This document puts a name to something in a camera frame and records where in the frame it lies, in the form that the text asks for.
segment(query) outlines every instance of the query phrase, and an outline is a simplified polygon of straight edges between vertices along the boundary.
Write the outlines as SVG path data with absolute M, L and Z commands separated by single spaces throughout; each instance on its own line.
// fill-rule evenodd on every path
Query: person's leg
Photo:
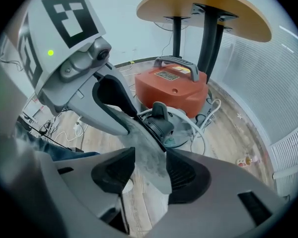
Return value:
M 16 138 L 19 138 L 30 144 L 35 151 L 45 152 L 49 154 L 53 161 L 78 159 L 99 154 L 96 152 L 76 153 L 67 148 L 51 144 L 40 137 L 33 136 L 30 132 L 24 129 L 19 122 L 16 122 L 15 124 L 14 135 Z

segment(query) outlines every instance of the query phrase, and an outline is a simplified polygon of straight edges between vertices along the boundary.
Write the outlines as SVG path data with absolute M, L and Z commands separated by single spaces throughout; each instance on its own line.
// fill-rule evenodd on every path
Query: gray plastic housing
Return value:
M 195 201 L 169 205 L 168 212 L 146 237 L 233 238 L 250 233 L 258 237 L 275 213 L 282 210 L 284 201 L 244 169 L 187 151 L 174 151 L 205 166 L 211 183 Z M 117 195 L 100 190 L 90 176 L 92 167 L 119 153 L 53 162 L 48 154 L 34 152 L 21 140 L 0 137 L 0 184 L 49 234 L 69 238 L 127 237 L 99 219 L 106 209 L 115 207 Z M 72 167 L 73 171 L 60 175 L 58 169 L 64 167 Z M 273 214 L 259 226 L 237 196 L 248 191 L 254 192 Z
M 82 122 L 92 127 L 112 135 L 127 135 L 128 130 L 123 124 L 117 122 L 117 118 L 110 115 L 104 106 L 96 103 L 92 95 L 94 86 L 101 79 L 94 74 L 97 72 L 101 77 L 110 75 L 119 82 L 121 86 L 119 91 L 123 92 L 125 98 L 128 99 L 126 103 L 130 103 L 137 110 L 125 78 L 113 65 L 108 63 L 109 54 L 101 60 L 97 59 L 102 51 L 109 50 L 110 45 L 100 37 L 86 52 L 75 53 L 73 57 L 65 61 L 64 66 L 61 65 L 59 70 L 52 74 L 38 94 L 38 99 L 42 104 L 48 106 L 55 116 L 64 107 L 68 107 L 82 116 Z M 64 76 L 66 68 L 71 69 L 68 76 Z
M 66 59 L 105 33 L 89 0 L 31 0 L 17 46 L 36 95 Z

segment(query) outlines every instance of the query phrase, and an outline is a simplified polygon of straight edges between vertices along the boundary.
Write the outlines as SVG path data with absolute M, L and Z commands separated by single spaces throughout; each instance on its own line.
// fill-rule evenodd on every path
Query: black cable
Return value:
M 57 131 L 57 129 L 55 128 L 52 132 L 50 132 L 49 136 L 52 137 L 53 133 Z
M 165 47 L 163 48 L 163 50 L 162 50 L 162 52 L 161 52 L 161 56 L 163 56 L 163 51 L 164 51 L 164 49 L 170 45 L 170 42 L 171 42 L 172 35 L 173 35 L 173 32 L 172 32 L 172 34 L 171 34 L 171 36 L 170 36 L 170 40 L 169 40 L 169 43 L 168 43 L 168 45 L 167 45 L 167 46 L 165 46 Z
M 50 126 L 51 126 L 51 123 L 52 123 L 51 120 L 47 120 L 47 121 L 46 121 L 46 122 L 39 128 L 39 132 L 40 132 L 40 134 L 41 134 L 42 136 L 45 135 L 45 134 L 48 132 L 48 130 L 49 130 Z
M 23 113 L 24 119 L 30 120 L 30 117 L 28 117 L 25 113 Z
M 83 130 L 83 137 L 81 138 L 81 143 L 80 143 L 80 149 L 82 150 L 83 147 L 83 141 L 84 141 L 84 135 L 85 135 L 85 131 L 83 129 L 83 127 L 81 126 L 81 124 L 79 123 L 79 126 L 81 127 L 81 129 Z
M 37 129 L 35 129 L 34 127 L 32 127 L 31 125 L 29 125 L 32 129 L 34 129 L 37 133 L 39 133 L 40 135 L 41 135 L 41 133 L 37 130 Z M 57 143 L 58 145 L 60 145 L 60 146 L 62 146 L 62 147 L 64 147 L 64 148 L 66 148 L 66 149 L 69 149 L 69 150 L 71 150 L 70 148 L 68 148 L 68 147 L 65 147 L 64 145 L 61 145 L 61 144 L 59 144 L 58 142 L 56 142 L 56 141 L 54 141 L 53 139 L 51 139 L 50 137 L 48 137 L 48 136 L 46 136 L 46 135 L 43 135 L 44 137 L 46 137 L 46 138 L 48 138 L 48 139 L 50 139 L 50 140 L 52 140 L 54 143 Z
M 16 69 L 17 69 L 18 71 L 23 71 L 23 68 L 21 67 L 20 62 L 18 62 L 18 61 L 15 61 L 15 60 L 5 61 L 5 60 L 0 59 L 0 62 L 15 64 L 15 65 L 16 65 Z

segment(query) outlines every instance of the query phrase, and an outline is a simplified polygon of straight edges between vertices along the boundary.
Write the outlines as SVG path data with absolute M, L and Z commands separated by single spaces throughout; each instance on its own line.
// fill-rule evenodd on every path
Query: white cable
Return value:
M 151 112 L 151 111 L 152 111 L 152 109 L 148 109 L 148 110 L 145 110 L 145 111 L 143 111 L 143 112 L 141 112 L 141 113 L 138 113 L 138 115 L 141 116 L 141 115 L 144 115 L 144 114 L 149 113 L 149 112 Z M 185 114 L 183 114 L 181 111 L 179 111 L 179 110 L 177 110 L 177 109 L 175 109 L 175 108 L 172 108 L 172 107 L 167 107 L 167 111 L 168 111 L 169 113 L 171 113 L 171 114 L 173 114 L 173 115 L 175 115 L 175 116 L 181 118 L 182 120 L 184 120 L 184 121 L 187 122 L 188 124 L 190 124 L 191 127 L 192 127 L 193 129 L 195 129 L 195 130 L 197 131 L 198 134 L 201 135 L 202 140 L 203 140 L 203 143 L 204 143 L 204 150 L 203 150 L 202 155 L 204 155 L 204 154 L 207 152 L 208 144 L 207 144 L 207 141 L 206 141 L 206 139 L 205 139 L 205 137 L 204 137 L 204 135 L 203 135 L 202 130 L 201 130 L 201 129 L 200 129 L 194 122 L 192 122 L 192 121 L 191 121 Z
M 130 75 L 136 75 L 136 74 L 140 74 L 140 72 L 131 73 L 131 74 L 123 75 L 123 76 L 124 76 L 124 77 L 127 77 L 127 76 L 130 76 Z
M 215 112 L 218 111 L 218 110 L 220 109 L 220 107 L 221 107 L 222 102 L 221 102 L 220 99 L 215 99 L 215 100 L 213 100 L 213 101 L 212 101 L 212 104 L 213 104 L 214 102 L 218 102 L 219 104 L 218 104 L 218 106 L 217 106 L 212 112 L 210 112 L 210 113 L 208 114 L 208 116 L 204 119 L 203 123 L 202 123 L 201 126 L 200 126 L 200 129 L 201 129 L 201 130 L 204 129 L 204 126 L 206 125 L 206 123 L 208 122 L 208 120 L 210 120 L 210 117 L 211 117 L 212 115 L 214 115 Z M 193 136 L 193 139 L 191 139 L 191 146 L 190 146 L 191 151 L 192 151 L 192 144 L 193 144 L 194 140 L 197 138 L 197 136 L 198 136 L 198 134 L 195 133 L 195 135 Z
M 80 136 L 82 136 L 83 135 L 83 132 L 80 134 L 80 135 L 76 135 L 74 138 L 72 138 L 72 139 L 68 139 L 68 135 L 66 134 L 66 132 L 65 131 L 62 131 L 61 133 L 59 133 L 56 137 L 55 137 L 55 139 L 54 139 L 54 141 L 56 141 L 56 139 L 61 135 L 61 134 L 65 134 L 65 137 L 66 137 L 66 140 L 68 141 L 68 142 L 71 142 L 71 141 L 73 141 L 73 140 L 75 140 L 75 139 L 77 139 L 78 137 L 80 137 Z
M 79 126 L 79 134 L 81 134 L 81 130 L 82 130 L 82 128 L 81 128 L 81 126 Z
M 131 58 L 130 63 L 131 63 L 131 62 L 134 62 L 134 55 L 135 55 L 135 51 L 136 51 L 136 49 L 134 49 L 133 51 L 134 51 L 134 52 L 133 52 L 133 57 Z M 131 70 L 131 69 L 133 68 L 133 66 L 134 66 L 134 63 L 131 63 L 131 66 L 130 66 L 129 69 L 120 70 L 119 72 L 124 72 L 124 71 L 127 71 L 127 70 Z
M 170 36 L 170 40 L 169 40 L 169 43 L 168 43 L 168 45 L 167 45 L 167 46 L 165 46 L 165 47 L 163 48 L 163 50 L 161 51 L 161 56 L 163 56 L 163 51 L 164 51 L 164 49 L 170 45 L 170 42 L 171 42 L 172 35 L 173 35 L 173 31 L 172 31 L 172 33 L 171 33 L 171 36 Z

